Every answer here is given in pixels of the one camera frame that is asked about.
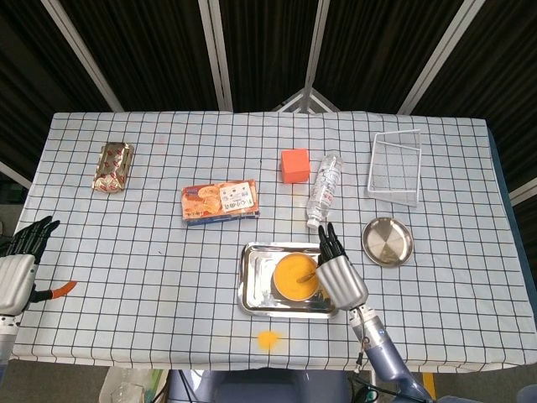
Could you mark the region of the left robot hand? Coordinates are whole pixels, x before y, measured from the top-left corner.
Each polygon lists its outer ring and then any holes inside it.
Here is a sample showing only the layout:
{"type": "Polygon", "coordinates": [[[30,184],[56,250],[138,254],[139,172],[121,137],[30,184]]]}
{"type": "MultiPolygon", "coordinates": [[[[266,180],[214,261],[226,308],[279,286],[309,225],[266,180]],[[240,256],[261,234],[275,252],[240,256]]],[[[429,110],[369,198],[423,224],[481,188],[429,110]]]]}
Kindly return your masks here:
{"type": "Polygon", "coordinates": [[[36,290],[35,278],[50,235],[60,221],[47,216],[17,231],[1,257],[1,316],[17,317],[29,305],[68,295],[76,286],[69,281],[60,288],[36,290]]]}

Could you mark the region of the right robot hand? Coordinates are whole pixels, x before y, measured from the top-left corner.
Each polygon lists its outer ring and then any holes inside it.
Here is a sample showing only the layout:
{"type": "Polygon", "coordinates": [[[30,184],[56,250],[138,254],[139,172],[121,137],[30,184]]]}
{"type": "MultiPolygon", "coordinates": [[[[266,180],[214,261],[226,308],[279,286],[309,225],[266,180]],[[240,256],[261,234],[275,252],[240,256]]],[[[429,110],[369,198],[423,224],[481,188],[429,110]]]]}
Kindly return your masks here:
{"type": "Polygon", "coordinates": [[[348,258],[333,224],[320,225],[318,236],[320,255],[315,272],[334,307],[351,311],[364,305],[368,299],[368,288],[348,258]]]}

